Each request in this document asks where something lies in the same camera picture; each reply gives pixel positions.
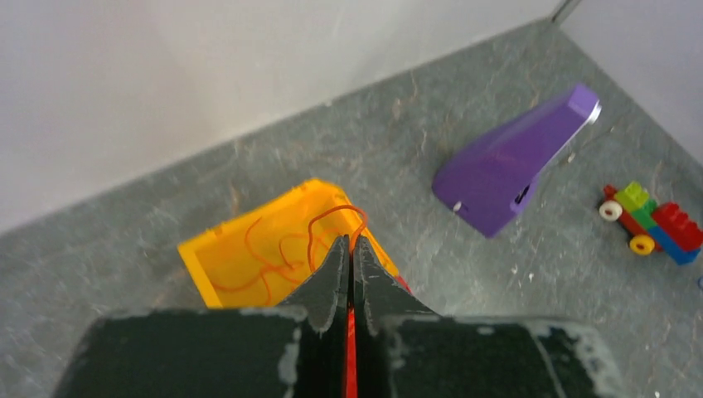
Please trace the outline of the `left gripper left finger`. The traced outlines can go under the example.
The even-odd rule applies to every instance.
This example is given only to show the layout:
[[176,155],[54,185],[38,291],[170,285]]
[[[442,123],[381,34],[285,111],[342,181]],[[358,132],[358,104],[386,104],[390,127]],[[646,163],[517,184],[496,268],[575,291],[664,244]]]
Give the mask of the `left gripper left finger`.
[[349,237],[337,237],[319,268],[283,301],[305,314],[279,367],[294,380],[290,397],[346,395],[349,249]]

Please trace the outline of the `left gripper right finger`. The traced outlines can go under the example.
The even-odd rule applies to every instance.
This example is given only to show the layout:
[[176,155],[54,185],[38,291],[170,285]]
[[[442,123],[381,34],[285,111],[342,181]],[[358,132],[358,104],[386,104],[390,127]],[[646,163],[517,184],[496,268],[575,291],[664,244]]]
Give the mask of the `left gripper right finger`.
[[359,397],[395,397],[392,375],[410,349],[398,327],[416,315],[433,315],[380,263],[368,238],[352,252],[352,307],[355,313],[356,388]]

